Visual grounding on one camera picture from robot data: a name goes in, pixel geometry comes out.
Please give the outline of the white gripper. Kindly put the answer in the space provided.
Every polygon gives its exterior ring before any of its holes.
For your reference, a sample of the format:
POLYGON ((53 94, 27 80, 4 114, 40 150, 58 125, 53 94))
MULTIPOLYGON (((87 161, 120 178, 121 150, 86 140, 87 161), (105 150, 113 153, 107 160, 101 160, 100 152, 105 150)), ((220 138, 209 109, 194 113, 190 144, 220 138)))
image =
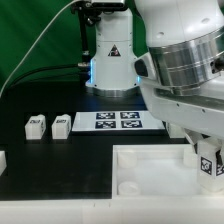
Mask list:
POLYGON ((205 134, 224 140, 224 100, 204 96, 177 96, 141 79, 140 90, 153 117, 185 128, 185 137, 197 149, 205 134))

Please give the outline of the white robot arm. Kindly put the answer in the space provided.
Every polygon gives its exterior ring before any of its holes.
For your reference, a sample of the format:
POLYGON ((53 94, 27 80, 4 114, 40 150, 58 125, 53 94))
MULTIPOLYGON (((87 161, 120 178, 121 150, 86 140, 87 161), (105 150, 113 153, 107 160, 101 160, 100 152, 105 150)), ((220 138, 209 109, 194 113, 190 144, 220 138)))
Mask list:
POLYGON ((147 52, 132 52, 125 0, 77 0, 96 24, 87 87, 97 93, 139 87, 153 117, 184 129, 198 147, 224 147, 224 14, 218 0, 132 0, 147 52))

